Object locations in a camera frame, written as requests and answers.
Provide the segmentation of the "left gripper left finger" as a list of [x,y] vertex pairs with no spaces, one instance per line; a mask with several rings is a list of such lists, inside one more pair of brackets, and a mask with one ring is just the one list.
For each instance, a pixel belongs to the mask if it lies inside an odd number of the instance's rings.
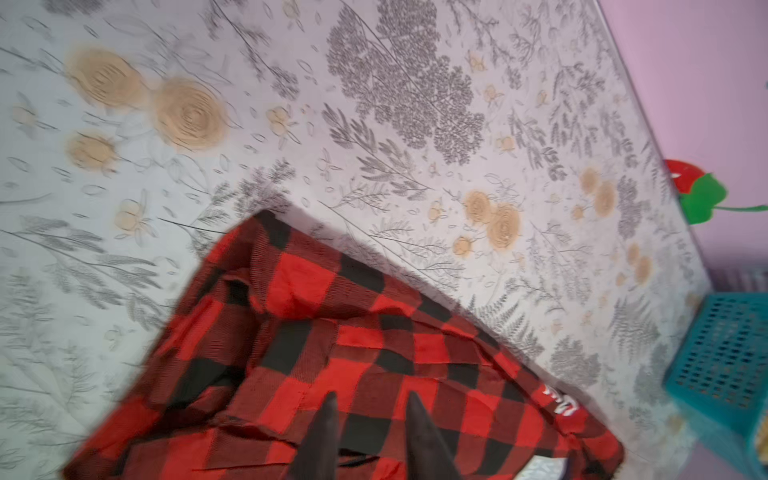
[[333,480],[339,450],[339,412],[335,392],[329,392],[313,417],[292,463],[291,480]]

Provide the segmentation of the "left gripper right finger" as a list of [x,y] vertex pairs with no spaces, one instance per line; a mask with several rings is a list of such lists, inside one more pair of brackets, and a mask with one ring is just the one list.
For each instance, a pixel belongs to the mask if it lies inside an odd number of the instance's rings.
[[441,432],[419,395],[410,392],[405,420],[408,480],[460,480]]

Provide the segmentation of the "red black plaid shirt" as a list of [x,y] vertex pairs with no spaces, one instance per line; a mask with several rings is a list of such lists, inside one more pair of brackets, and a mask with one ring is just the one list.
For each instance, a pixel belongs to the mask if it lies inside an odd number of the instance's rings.
[[417,394],[460,474],[561,459],[609,479],[625,451],[469,320],[261,211],[204,259],[125,397],[66,479],[281,479],[324,398],[342,479],[406,475]]

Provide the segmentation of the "teal plastic basket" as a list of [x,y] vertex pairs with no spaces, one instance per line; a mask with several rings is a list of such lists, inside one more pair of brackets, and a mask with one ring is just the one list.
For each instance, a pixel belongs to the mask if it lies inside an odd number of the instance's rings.
[[699,443],[750,479],[767,477],[767,295],[714,293],[698,307],[663,387]]

